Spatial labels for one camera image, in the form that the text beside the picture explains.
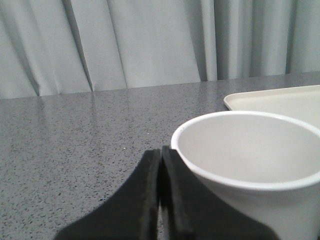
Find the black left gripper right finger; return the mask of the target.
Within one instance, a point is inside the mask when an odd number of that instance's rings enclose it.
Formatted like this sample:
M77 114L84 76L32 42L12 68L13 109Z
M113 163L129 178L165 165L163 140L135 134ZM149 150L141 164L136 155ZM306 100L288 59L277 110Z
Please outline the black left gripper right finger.
M268 226L212 193L169 146L161 150L159 196L169 240L276 240Z

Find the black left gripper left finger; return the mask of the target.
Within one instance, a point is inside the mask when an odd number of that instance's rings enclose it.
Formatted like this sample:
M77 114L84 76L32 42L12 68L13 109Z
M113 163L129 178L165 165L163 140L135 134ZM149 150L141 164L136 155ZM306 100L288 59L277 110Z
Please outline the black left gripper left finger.
M102 205L61 229L56 240L155 240L160 150L147 150L129 178Z

